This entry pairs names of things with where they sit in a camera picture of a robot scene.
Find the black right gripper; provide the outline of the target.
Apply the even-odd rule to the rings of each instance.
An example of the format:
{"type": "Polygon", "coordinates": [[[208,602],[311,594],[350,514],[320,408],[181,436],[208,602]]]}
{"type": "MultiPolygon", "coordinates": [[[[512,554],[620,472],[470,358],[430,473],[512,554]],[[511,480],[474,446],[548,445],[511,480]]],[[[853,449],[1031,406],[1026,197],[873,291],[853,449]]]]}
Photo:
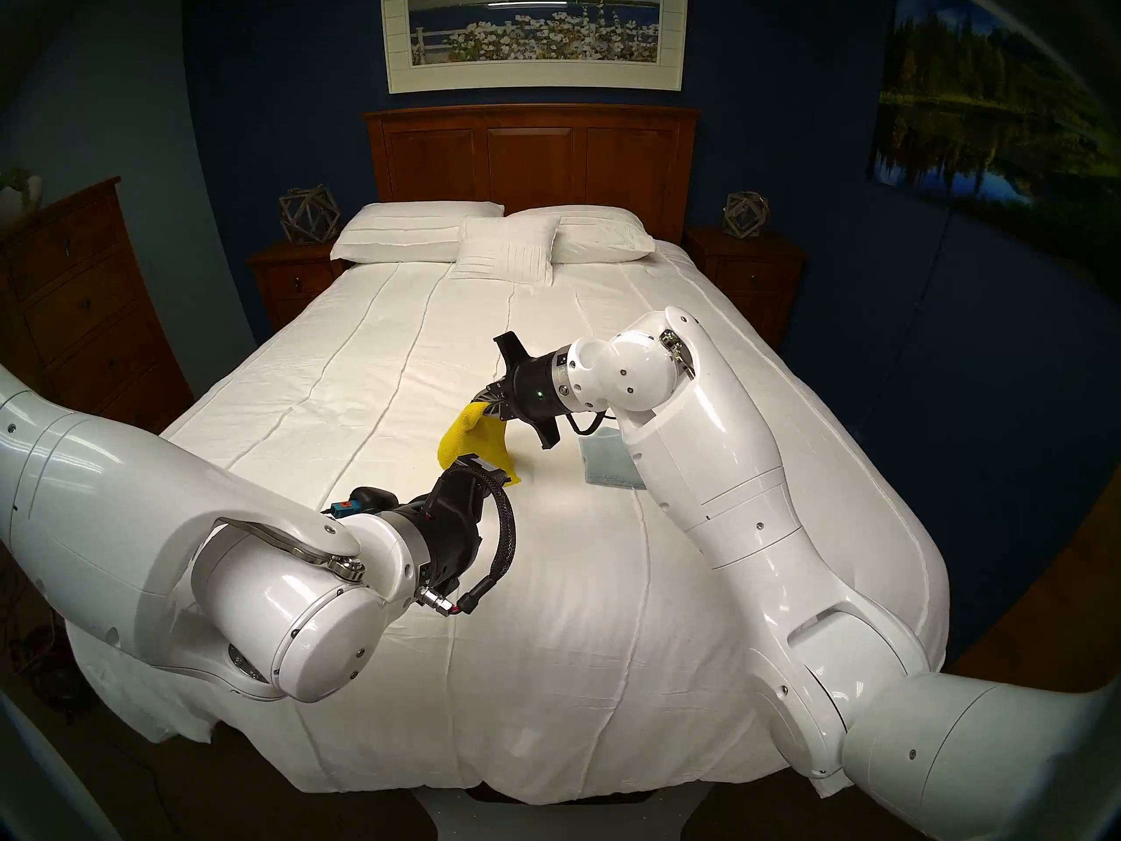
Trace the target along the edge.
{"type": "Polygon", "coordinates": [[[481,417],[517,419],[535,431],[543,450],[554,447],[560,440],[557,417],[572,414],[559,381],[560,370],[567,366],[568,345],[534,358],[512,331],[494,338],[494,343],[504,362],[504,375],[475,395],[481,417]]]}

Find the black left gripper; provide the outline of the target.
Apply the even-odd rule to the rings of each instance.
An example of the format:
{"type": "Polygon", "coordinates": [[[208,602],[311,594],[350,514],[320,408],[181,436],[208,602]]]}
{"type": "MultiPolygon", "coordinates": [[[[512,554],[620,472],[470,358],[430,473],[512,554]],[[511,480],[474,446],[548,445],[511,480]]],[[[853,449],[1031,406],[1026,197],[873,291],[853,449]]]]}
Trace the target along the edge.
{"type": "Polygon", "coordinates": [[[458,586],[478,557],[487,498],[498,512],[497,547],[488,574],[470,592],[488,593],[504,577],[512,565],[512,505],[504,489],[510,479],[502,469],[482,461],[454,461],[429,493],[410,503],[410,523],[428,553],[428,563],[418,565],[420,592],[450,593],[458,586]]]}

